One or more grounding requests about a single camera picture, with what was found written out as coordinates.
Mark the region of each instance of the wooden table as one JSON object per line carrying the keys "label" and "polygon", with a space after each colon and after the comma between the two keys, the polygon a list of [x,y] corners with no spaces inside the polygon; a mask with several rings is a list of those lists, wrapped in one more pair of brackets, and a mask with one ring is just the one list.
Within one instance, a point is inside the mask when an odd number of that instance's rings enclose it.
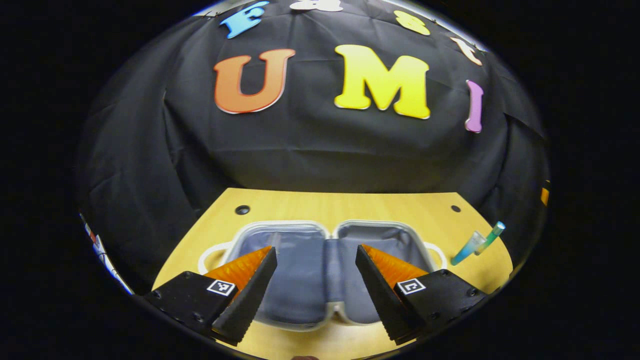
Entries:
{"label": "wooden table", "polygon": [[[248,205],[249,213],[235,209]],[[176,246],[158,273],[154,289],[179,273],[198,272],[200,255],[217,243],[231,241],[238,230],[265,220],[313,220],[333,231],[345,220],[402,222],[422,241],[440,248],[448,260],[474,231],[487,235],[492,227],[457,193],[370,194],[310,193],[227,189],[200,217]],[[429,250],[438,266],[440,256]],[[207,269],[219,266],[223,251],[209,256]],[[480,256],[471,255],[447,268],[485,293],[502,286],[513,270],[502,240],[497,238]],[[290,360],[293,356],[316,356],[320,360],[356,359],[399,348],[389,340],[382,323],[348,325],[333,318],[311,332],[293,332],[252,322],[236,350],[266,359]]]}

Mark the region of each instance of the blue test tube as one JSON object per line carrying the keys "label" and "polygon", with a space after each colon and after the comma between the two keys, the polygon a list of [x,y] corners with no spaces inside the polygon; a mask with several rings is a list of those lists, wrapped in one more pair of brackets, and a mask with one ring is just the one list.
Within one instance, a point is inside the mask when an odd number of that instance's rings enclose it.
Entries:
{"label": "blue test tube", "polygon": [[465,246],[462,247],[453,259],[451,259],[451,265],[456,266],[467,258],[467,256],[471,255],[472,252],[476,251],[478,247],[482,246],[486,242],[486,239],[482,234],[477,231],[474,231],[474,234],[471,236],[471,239],[467,241]]}
{"label": "blue test tube", "polygon": [[491,243],[498,237],[500,236],[500,234],[502,234],[502,231],[505,229],[505,226],[502,222],[498,221],[497,224],[495,224],[495,226],[493,227],[493,229],[491,230],[491,233],[486,237],[486,242],[484,244],[482,244],[477,250],[476,250],[476,255],[480,255],[482,254],[482,251],[484,251],[489,245],[491,245]]}

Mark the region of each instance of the yellow letter m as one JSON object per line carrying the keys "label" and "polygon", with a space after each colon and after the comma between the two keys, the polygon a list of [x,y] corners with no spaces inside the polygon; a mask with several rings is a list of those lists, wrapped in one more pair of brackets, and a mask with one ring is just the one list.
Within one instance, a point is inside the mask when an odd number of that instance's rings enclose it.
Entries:
{"label": "yellow letter m", "polygon": [[371,100],[364,94],[366,84],[380,110],[386,110],[400,91],[400,99],[394,104],[396,113],[418,119],[427,119],[431,115],[427,107],[424,76],[429,70],[426,62],[413,56],[400,56],[387,70],[369,47],[340,45],[335,52],[344,57],[344,88],[342,94],[335,98],[335,105],[339,108],[368,108]]}

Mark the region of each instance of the black cloth backdrop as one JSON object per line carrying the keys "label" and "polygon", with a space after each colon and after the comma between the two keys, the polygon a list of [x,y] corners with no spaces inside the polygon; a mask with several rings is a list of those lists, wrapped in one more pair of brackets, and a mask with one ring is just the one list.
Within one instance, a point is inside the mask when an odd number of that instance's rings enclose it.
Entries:
{"label": "black cloth backdrop", "polygon": [[[458,192],[501,236],[514,267],[541,234],[549,178],[547,141],[535,105],[495,54],[472,63],[424,19],[425,37],[400,26],[403,10],[377,0],[343,1],[341,12],[293,14],[290,2],[264,6],[258,26],[227,39],[218,17],[190,17],[135,54],[95,100],[76,167],[77,201],[120,275],[136,293],[150,287],[171,251],[228,187],[310,192]],[[402,55],[429,64],[419,120],[341,109],[342,44],[370,47],[391,68]],[[258,92],[258,55],[294,49],[281,98],[232,115],[214,103],[221,60],[249,55],[241,89]],[[483,130],[466,131],[465,80],[483,90]]]}

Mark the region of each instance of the gray case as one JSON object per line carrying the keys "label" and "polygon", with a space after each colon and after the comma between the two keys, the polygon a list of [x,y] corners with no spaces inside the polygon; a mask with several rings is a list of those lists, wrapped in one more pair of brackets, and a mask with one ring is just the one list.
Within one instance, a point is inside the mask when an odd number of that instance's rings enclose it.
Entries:
{"label": "gray case", "polygon": [[254,320],[290,331],[312,331],[334,313],[353,325],[380,318],[355,265],[364,243],[427,272],[437,270],[418,234],[400,222],[348,220],[333,234],[313,221],[265,221],[243,227],[221,264],[271,245],[278,267]]}

